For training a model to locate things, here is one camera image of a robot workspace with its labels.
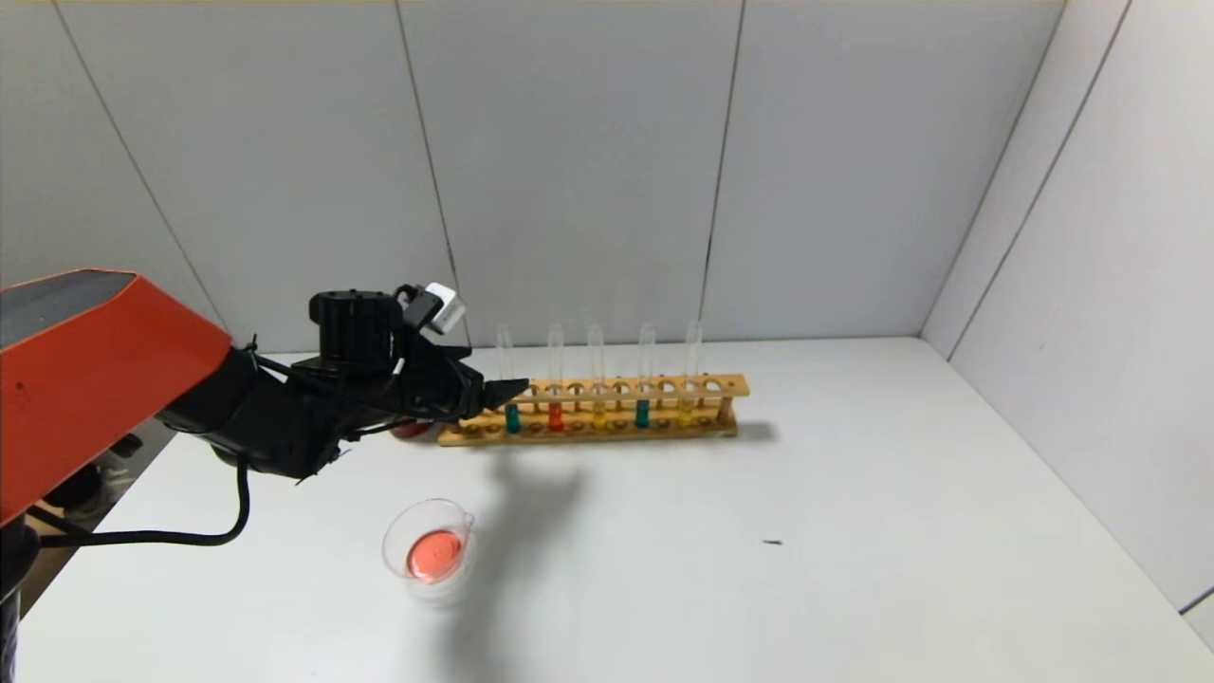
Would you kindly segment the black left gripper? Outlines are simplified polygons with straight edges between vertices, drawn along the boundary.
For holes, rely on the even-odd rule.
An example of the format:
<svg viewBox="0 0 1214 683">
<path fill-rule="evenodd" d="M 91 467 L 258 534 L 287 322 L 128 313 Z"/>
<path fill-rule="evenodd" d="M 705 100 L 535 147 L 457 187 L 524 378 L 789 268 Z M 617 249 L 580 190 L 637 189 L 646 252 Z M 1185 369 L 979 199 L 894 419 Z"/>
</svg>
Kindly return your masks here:
<svg viewBox="0 0 1214 683">
<path fill-rule="evenodd" d="M 404 366 L 404 414 L 432 422 L 469 419 L 480 405 L 482 377 L 459 359 L 412 359 Z M 499 379 L 482 386 L 482 410 L 506 406 L 529 388 L 529 379 Z"/>
</svg>

